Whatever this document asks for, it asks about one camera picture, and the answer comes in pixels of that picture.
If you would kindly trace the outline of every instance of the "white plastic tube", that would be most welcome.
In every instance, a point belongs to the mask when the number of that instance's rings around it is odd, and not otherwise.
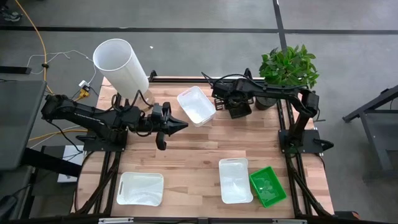
[[[94,51],[93,61],[113,87],[127,99],[133,99],[137,90],[143,94],[149,82],[129,42],[110,39]]]

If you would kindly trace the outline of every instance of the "black stand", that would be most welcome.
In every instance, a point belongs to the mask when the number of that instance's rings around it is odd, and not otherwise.
[[[54,171],[58,174],[78,177],[81,166],[60,158],[52,157],[39,151],[26,148],[21,165],[30,165],[39,169]]]
[[[375,99],[343,117],[346,123],[355,118],[361,118],[368,141],[376,152],[382,167],[380,171],[364,175],[364,182],[398,178],[398,171],[394,170],[388,155],[389,151],[397,150],[398,110],[376,110],[397,97],[398,85],[384,90]]]

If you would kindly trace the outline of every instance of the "white plastic bin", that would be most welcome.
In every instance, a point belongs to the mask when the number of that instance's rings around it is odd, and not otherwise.
[[[162,203],[164,178],[162,174],[124,172],[120,177],[116,201],[120,205],[151,205]]]
[[[214,105],[197,86],[179,94],[177,101],[196,127],[213,119],[216,114]]]
[[[249,203],[253,200],[246,158],[222,159],[218,163],[218,168],[221,198],[224,203]]]
[[[129,42],[110,39],[94,51],[93,61],[113,87],[127,99],[134,99],[137,90],[144,94],[149,82]]]

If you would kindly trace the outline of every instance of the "plant pot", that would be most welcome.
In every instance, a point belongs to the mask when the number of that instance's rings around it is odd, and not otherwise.
[[[271,106],[274,106],[276,104],[276,101],[277,100],[275,98],[256,97],[256,102],[254,103],[254,105],[259,110],[266,110]]]

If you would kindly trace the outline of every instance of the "yellow cable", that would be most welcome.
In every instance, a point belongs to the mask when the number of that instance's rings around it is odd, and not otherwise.
[[[47,52],[45,50],[45,45],[44,45],[42,36],[40,35],[39,31],[37,30],[37,28],[36,28],[35,24],[33,23],[32,19],[30,19],[29,15],[26,13],[25,9],[21,6],[21,4],[19,4],[18,0],[15,0],[15,2],[17,3],[17,5],[21,9],[21,11],[24,12],[24,14],[26,15],[26,18],[29,20],[29,22],[32,24],[33,28],[36,30],[36,34],[39,36],[39,39],[40,39],[40,41],[42,43],[42,46],[43,46],[44,64],[47,64]],[[44,81],[47,81],[47,68],[44,68]],[[51,92],[51,94],[54,94],[54,92],[50,89],[48,84],[47,84],[47,89],[49,90],[49,92]]]
[[[79,101],[79,100],[81,100],[82,98],[83,98],[83,97],[79,96],[78,98],[76,98],[76,99],[74,100],[74,102]]]
[[[68,132],[87,132],[87,130],[79,130],[79,129],[71,129],[71,130],[66,130],[66,131],[63,131],[64,133],[68,133]],[[33,140],[38,140],[38,139],[41,139],[41,138],[45,138],[45,137],[47,137],[47,136],[50,136],[50,135],[52,135],[52,134],[61,134],[61,132],[60,131],[56,131],[56,132],[53,132],[53,133],[48,133],[48,134],[43,134],[42,136],[39,136],[39,137],[34,137],[34,138],[31,138],[31,139],[29,139],[30,141],[33,141]]]

